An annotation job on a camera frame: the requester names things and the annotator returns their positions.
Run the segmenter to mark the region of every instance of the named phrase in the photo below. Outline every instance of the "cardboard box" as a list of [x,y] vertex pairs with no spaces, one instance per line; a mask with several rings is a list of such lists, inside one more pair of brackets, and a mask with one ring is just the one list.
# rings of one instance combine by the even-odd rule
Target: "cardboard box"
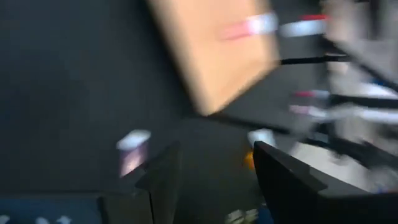
[[221,110],[277,66],[273,34],[222,41],[221,31],[270,11],[255,0],[148,0],[197,110]]

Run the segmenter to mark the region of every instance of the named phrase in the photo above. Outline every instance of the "brown cardboard box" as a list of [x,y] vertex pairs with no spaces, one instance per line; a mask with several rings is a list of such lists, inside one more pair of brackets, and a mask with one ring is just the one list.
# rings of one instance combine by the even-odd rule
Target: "brown cardboard box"
[[149,2],[201,114],[221,110],[277,66],[273,34],[220,39],[224,27],[268,6],[256,0]]

